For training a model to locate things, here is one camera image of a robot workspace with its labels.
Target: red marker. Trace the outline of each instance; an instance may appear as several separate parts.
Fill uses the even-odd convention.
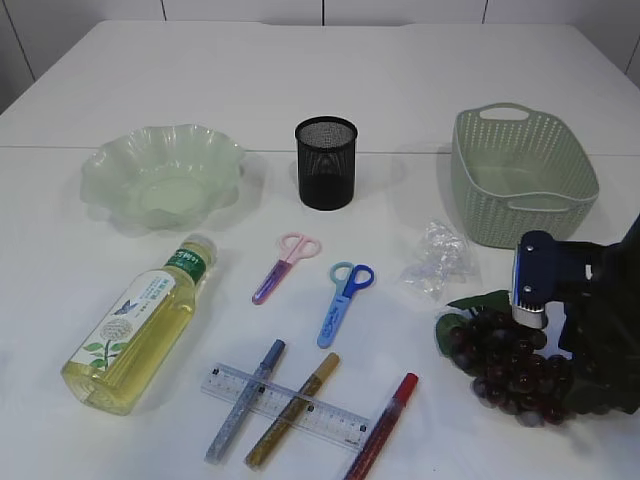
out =
[[[387,408],[385,408],[384,413],[378,420],[378,423],[373,427],[373,431],[353,461],[344,480],[363,480],[367,476],[367,473],[369,473],[369,470],[373,466],[373,462],[376,461],[380,450],[382,450],[387,438],[389,438],[393,427],[396,426],[402,410],[407,406],[409,397],[411,397],[417,383],[417,375],[407,373],[389,402],[389,405],[387,405]]]

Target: bottle cap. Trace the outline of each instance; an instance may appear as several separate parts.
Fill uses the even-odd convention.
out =
[[[200,245],[203,248],[206,248],[209,252],[211,252],[212,262],[215,260],[217,256],[218,249],[216,247],[216,244],[213,243],[213,241],[209,239],[209,237],[206,237],[201,233],[192,233],[191,235],[189,235],[187,238],[184,239],[183,243],[195,243],[197,245]]]

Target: clear ruler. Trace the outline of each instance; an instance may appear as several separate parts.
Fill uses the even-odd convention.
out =
[[[351,450],[357,451],[364,445],[369,434],[368,418],[260,380],[222,363],[217,364],[207,375],[201,389],[204,393],[233,404],[249,382],[261,384],[258,397],[251,407],[253,412],[275,419],[291,399],[298,397],[308,402],[308,405],[304,413],[292,423],[294,428]]]

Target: gold pen cap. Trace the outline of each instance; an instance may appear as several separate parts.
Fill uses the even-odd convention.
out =
[[[313,372],[313,375],[318,377],[321,382],[325,382],[329,375],[333,373],[338,364],[340,363],[340,357],[335,353],[330,353],[327,355],[327,358],[320,364],[316,371]]]

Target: basket handle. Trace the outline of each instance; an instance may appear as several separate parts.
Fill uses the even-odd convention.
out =
[[[562,206],[558,206],[555,208],[531,208],[519,202],[519,200],[531,199],[532,196],[535,196],[536,198],[548,198],[558,204],[561,204]],[[519,210],[523,212],[566,213],[573,207],[575,207],[575,202],[571,202],[571,200],[567,199],[566,197],[554,195],[553,193],[535,193],[519,198],[512,198],[507,201],[507,207],[509,207],[511,210]]]
[[[531,110],[530,108],[525,107],[524,105],[520,105],[518,103],[511,103],[511,102],[492,103],[490,105],[485,105],[484,107],[476,108],[475,112],[478,114],[478,116],[480,116],[483,112],[486,112],[488,110],[496,110],[498,108],[520,110],[521,112],[524,112],[527,114],[527,116],[524,119],[515,120],[515,121],[524,121],[528,119],[531,114],[535,113],[535,110]]]

